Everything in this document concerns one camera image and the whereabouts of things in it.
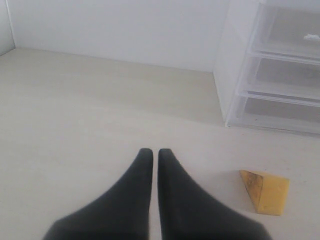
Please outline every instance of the floor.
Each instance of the floor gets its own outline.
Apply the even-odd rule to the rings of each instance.
[[[0,57],[0,233],[40,240],[88,204],[140,148],[189,174],[275,240],[320,235],[320,138],[224,127],[211,73],[15,49]],[[290,178],[283,216],[254,212],[238,170]],[[160,240],[157,169],[150,239]]]

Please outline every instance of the yellow triangular block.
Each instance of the yellow triangular block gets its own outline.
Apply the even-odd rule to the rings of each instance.
[[[289,179],[259,171],[240,170],[240,174],[257,213],[282,215]]]

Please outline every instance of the drawer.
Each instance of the drawer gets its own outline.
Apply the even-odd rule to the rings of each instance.
[[[320,59],[319,23],[316,11],[261,4],[250,49]]]
[[[320,100],[318,61],[248,55],[240,81],[240,92],[253,91]]]
[[[320,134],[320,107],[238,96],[233,109],[229,126]]]

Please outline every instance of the white wall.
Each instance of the white wall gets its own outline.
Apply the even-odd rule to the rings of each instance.
[[[6,0],[0,0],[0,56],[14,47]]]
[[[228,0],[8,0],[17,47],[213,71]]]

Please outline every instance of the light wooden floor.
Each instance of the light wooden floor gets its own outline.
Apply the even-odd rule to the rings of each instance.
[[[0,57],[1,239],[40,240],[144,147],[155,166],[172,148],[201,186],[275,240],[320,236],[319,138],[225,128],[210,73],[15,49]],[[239,169],[291,179],[283,216],[254,213]],[[156,179],[154,168],[152,240],[161,239]]]

